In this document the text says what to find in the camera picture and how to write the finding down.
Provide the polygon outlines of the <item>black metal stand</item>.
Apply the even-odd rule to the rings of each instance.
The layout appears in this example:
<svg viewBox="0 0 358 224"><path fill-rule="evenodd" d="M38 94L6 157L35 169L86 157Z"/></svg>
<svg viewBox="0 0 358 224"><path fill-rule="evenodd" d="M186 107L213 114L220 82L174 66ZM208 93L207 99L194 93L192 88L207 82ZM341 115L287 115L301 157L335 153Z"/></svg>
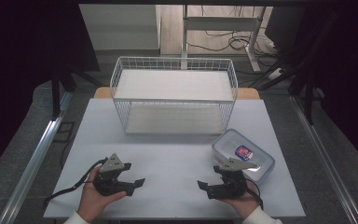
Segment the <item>black metal stand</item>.
<svg viewBox="0 0 358 224"><path fill-rule="evenodd" d="M267 90L289 77L293 77L288 87L290 95L299 95L301 91L305 91L304 100L304 116L310 125L313 124L311 116L311 107L313 101L314 75L311 71L311 64L321 48L324 41L324 26L326 24L325 17L316 14L306 15L305 20L300 20L298 31L303 35L300 37L297 45L282 54L279 60L272 65L272 68L278 68L282 64L289 64L284 72L260 84L256 88L260 91Z"/></svg>

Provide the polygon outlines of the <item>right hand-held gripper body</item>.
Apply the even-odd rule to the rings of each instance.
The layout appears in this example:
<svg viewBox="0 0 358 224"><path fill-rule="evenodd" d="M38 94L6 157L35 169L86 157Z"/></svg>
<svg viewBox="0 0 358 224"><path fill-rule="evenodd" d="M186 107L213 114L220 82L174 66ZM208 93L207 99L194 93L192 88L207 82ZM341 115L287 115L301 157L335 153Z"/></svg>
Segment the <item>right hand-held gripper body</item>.
<svg viewBox="0 0 358 224"><path fill-rule="evenodd" d="M255 167L256 164L252 162L234 158L226 159L220 166L213 168L216 173L221 175L223 180L222 185L216 186L225 187L230 194L229 199L240 198L244 192L249 192L253 196L256 196L256 193L248 187L247 178L243 172L246 169Z"/></svg>

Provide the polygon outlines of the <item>person's left hand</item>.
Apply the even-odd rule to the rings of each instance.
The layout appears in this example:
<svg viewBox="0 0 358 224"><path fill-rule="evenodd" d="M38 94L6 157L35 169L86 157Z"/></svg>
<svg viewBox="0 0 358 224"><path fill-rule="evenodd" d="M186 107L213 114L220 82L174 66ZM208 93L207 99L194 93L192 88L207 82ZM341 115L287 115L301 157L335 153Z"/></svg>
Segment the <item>person's left hand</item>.
<svg viewBox="0 0 358 224"><path fill-rule="evenodd" d="M88 177L87 183L82 189L81 199L76 213L87 224L96 219L104 209L111 203L124 198L127 193L121 191L109 196L101 195L93 185L93 180L99 173L100 168L94 168Z"/></svg>

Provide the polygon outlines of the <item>aluminium rail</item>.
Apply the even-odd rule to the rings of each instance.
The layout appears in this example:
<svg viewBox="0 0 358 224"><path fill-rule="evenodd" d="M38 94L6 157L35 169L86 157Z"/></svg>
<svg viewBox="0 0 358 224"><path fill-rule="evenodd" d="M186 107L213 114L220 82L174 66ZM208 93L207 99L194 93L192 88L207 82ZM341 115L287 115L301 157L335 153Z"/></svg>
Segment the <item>aluminium rail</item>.
<svg viewBox="0 0 358 224"><path fill-rule="evenodd" d="M58 117L55 120L51 120L48 123L46 129L44 130L31 159L25 167L16 188L14 188L14 191L11 194L7 205L0 216L0 224L14 223L18 213L21 210L26 196L34 183L35 177L42 165L42 162L48 153L48 149L53 142L54 136L59 130L59 127L62 123L63 117L66 113L66 110L70 104L72 97L73 94L70 92L66 91L63 94L59 102L60 111Z"/></svg>
<svg viewBox="0 0 358 224"><path fill-rule="evenodd" d="M349 222L351 224L358 224L358 206L353 199L348 187L345 185L344 181L339 175L337 168L332 162L329 154L327 153L327 150L319 134L317 133L314 126L307 120L304 114L305 109L301 104L301 101L295 96L290 96L289 99L312 144L312 147L315 150L315 153L319 158L322 167L324 168L329 182L331 183L332 188L337 195L338 201L340 202Z"/></svg>

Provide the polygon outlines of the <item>black tripod stand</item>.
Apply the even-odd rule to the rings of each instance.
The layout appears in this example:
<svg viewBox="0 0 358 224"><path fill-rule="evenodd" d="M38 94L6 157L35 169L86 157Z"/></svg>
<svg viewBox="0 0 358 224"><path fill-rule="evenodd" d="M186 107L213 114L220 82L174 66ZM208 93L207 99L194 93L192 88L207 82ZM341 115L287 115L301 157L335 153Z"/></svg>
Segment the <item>black tripod stand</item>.
<svg viewBox="0 0 358 224"><path fill-rule="evenodd" d="M96 87L103 85L101 81L92 75L87 74L69 63L55 63L51 71L52 120L56 120L62 112L60 85L62 85L67 92L72 92L76 89L73 74L78 75Z"/></svg>

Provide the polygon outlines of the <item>dark box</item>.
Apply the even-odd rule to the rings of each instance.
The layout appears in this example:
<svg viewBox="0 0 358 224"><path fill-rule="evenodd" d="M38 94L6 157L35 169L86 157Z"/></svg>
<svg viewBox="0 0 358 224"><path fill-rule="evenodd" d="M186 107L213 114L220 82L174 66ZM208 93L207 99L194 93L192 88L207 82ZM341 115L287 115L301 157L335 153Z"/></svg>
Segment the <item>dark box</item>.
<svg viewBox="0 0 358 224"><path fill-rule="evenodd" d="M266 37L279 50L291 49L295 45L304 12L303 7L274 7L268 19Z"/></svg>

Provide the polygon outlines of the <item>white power strip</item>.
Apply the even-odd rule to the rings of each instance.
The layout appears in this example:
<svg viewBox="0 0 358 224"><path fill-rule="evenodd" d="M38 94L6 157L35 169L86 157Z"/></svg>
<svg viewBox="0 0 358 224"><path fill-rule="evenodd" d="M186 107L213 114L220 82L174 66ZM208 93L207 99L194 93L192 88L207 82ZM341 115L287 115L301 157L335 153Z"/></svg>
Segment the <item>white power strip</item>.
<svg viewBox="0 0 358 224"><path fill-rule="evenodd" d="M273 71L269 76L268 80L273 80L277 77L279 77L281 74L284 73L284 70L282 68L277 68L275 71Z"/></svg>

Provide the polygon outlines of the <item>person's right hand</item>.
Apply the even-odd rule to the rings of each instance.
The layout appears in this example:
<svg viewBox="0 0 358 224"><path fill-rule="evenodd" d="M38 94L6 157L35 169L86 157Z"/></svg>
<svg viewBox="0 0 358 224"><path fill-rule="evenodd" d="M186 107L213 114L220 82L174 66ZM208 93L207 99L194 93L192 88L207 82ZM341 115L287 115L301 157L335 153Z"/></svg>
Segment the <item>person's right hand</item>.
<svg viewBox="0 0 358 224"><path fill-rule="evenodd" d="M222 202L229 204L242 219L250 216L259 206L257 199L249 192L244 192L237 199L222 199Z"/></svg>

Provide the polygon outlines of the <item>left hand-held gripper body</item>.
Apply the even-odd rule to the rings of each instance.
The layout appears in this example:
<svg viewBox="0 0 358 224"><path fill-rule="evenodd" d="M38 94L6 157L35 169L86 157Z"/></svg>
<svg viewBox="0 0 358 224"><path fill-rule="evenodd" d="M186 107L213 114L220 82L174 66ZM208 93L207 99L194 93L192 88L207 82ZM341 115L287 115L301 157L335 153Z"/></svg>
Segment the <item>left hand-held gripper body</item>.
<svg viewBox="0 0 358 224"><path fill-rule="evenodd" d="M125 185L132 185L128 182L120 182L118 177L124 171L131 168L129 162L123 163L116 153L113 153L101 166L99 173L93 180L94 187L103 196L109 196L120 192L119 187Z"/></svg>

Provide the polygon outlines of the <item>white cabinet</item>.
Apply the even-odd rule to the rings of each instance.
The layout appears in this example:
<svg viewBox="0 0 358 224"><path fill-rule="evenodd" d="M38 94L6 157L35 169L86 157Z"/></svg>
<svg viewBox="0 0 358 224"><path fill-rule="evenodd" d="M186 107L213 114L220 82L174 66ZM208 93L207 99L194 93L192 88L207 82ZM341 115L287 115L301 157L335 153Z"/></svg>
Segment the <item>white cabinet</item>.
<svg viewBox="0 0 358 224"><path fill-rule="evenodd" d="M159 6L80 4L79 7L96 50L159 49Z"/></svg>

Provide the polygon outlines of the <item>white metal desk frame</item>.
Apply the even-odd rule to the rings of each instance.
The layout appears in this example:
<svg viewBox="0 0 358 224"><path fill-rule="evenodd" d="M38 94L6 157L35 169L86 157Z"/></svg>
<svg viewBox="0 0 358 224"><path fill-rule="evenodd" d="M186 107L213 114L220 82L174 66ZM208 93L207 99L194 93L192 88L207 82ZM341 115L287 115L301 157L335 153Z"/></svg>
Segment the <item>white metal desk frame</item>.
<svg viewBox="0 0 358 224"><path fill-rule="evenodd" d="M183 5L183 37L181 46L181 57L187 57L187 32L188 31L229 31L229 32L248 32L250 40L245 45L244 50L255 73L260 73L261 69L255 57L255 43L259 35L261 24L264 19L266 7L261 7L253 17L211 17L188 16L188 5Z"/></svg>

